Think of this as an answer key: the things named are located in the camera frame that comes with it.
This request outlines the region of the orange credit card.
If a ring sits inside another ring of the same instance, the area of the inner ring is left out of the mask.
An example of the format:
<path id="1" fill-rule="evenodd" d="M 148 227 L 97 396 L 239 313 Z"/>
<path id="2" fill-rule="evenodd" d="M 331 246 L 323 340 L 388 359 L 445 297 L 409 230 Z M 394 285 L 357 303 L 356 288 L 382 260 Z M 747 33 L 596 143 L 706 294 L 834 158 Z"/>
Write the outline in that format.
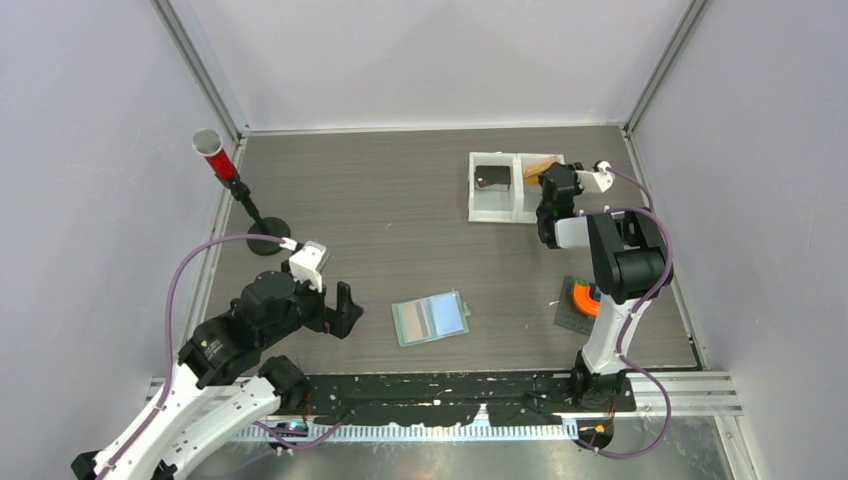
<path id="1" fill-rule="evenodd" d="M 559 162 L 558 155 L 520 155 L 522 172 L 525 170 L 536 170 L 545 172 L 552 165 Z"/>

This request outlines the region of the green card holder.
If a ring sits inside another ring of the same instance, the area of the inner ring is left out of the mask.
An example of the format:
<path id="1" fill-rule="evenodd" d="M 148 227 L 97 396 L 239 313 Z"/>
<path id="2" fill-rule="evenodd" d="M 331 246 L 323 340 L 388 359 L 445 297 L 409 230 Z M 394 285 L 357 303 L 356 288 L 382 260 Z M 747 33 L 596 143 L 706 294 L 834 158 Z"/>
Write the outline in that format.
<path id="1" fill-rule="evenodd" d="M 391 311 L 401 348 L 469 332 L 471 311 L 456 290 L 395 303 Z"/>

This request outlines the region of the white two-compartment bin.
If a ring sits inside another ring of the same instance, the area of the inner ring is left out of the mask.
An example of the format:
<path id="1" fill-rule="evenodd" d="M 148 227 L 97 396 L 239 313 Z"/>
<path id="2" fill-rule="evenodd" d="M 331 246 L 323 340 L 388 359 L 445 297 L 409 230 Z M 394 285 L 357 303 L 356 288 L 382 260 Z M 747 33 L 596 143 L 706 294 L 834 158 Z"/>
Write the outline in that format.
<path id="1" fill-rule="evenodd" d="M 470 152 L 467 220 L 472 223 L 533 224 L 541 187 L 525 186 L 520 155 L 562 154 Z"/>

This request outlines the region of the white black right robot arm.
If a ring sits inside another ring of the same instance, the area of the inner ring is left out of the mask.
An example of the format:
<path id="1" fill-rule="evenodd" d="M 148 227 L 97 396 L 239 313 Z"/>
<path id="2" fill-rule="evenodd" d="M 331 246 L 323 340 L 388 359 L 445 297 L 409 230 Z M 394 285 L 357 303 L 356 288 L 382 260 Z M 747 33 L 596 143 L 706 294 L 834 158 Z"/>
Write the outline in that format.
<path id="1" fill-rule="evenodd" d="M 621 391 L 627 357 L 641 317 L 673 277 L 673 246 L 650 206 L 581 213 L 575 199 L 603 193 L 616 177 L 606 162 L 584 170 L 554 163 L 538 177 L 536 225 L 550 249 L 586 247 L 591 254 L 599 311 L 589 339 L 570 371 L 569 392 L 584 410 L 596 410 Z"/>

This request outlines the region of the aluminium front rail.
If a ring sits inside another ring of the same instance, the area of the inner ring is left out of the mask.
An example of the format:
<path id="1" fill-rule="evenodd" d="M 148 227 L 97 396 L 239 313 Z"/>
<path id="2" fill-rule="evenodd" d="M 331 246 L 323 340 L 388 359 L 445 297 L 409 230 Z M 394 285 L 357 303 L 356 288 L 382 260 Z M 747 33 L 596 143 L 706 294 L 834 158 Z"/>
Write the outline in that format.
<path id="1" fill-rule="evenodd" d="M 568 440 L 586 435 L 593 422 L 614 428 L 630 419 L 644 420 L 651 429 L 662 426 L 664 418 L 740 416 L 743 413 L 736 389 L 724 372 L 668 371 L 657 372 L 652 379 L 628 374 L 636 410 L 611 413 L 604 418 L 587 414 L 560 414 L 552 425 L 497 426 L 487 414 L 480 412 L 466 426 L 426 427 L 423 425 L 355 426 L 336 423 L 320 425 L 311 417 L 295 417 L 272 413 L 249 424 L 237 433 L 243 441 L 260 440 L 265 433 L 260 426 L 286 424 L 294 428 L 293 439 L 313 440 L 323 434 L 332 442 L 381 441 L 483 441 L 483 440 Z"/>

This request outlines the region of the red microphone on stand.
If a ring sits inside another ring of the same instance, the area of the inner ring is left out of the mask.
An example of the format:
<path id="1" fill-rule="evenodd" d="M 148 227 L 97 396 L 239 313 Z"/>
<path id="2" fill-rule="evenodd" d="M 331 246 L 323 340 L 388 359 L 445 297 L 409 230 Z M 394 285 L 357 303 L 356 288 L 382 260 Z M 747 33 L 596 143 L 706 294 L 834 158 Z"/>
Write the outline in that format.
<path id="1" fill-rule="evenodd" d="M 233 199 L 242 205 L 253 220 L 248 229 L 250 235 L 288 237 L 289 225 L 278 217 L 263 217 L 251 198 L 251 191 L 241 179 L 240 174 L 224 149 L 222 137 L 212 129 L 201 129 L 192 137 L 192 147 L 203 157 L 214 172 L 215 177 L 230 192 Z"/>

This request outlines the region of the orange lego brick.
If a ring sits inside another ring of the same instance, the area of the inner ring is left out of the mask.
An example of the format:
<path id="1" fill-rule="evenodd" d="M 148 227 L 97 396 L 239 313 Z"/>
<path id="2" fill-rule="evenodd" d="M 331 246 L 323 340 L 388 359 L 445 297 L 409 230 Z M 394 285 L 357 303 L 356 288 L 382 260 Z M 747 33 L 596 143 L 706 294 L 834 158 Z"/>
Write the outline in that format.
<path id="1" fill-rule="evenodd" d="M 585 280 L 576 279 L 572 284 L 572 303 L 578 312 L 586 317 L 594 318 L 600 309 L 600 293 L 596 286 Z"/>

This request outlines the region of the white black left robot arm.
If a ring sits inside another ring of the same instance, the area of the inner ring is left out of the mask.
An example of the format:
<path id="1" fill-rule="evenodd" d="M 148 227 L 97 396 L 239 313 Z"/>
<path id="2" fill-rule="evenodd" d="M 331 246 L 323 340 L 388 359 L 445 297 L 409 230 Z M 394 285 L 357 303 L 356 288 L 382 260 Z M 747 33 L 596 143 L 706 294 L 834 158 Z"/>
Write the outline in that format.
<path id="1" fill-rule="evenodd" d="M 266 415 L 307 404 L 305 374 L 285 356 L 261 358 L 300 328 L 350 334 L 364 310 L 349 284 L 337 304 L 326 291 L 287 271 L 266 271 L 243 288 L 227 312 L 198 325 L 180 348 L 171 382 L 118 439 L 72 462 L 78 479 L 185 479 L 236 433 Z"/>

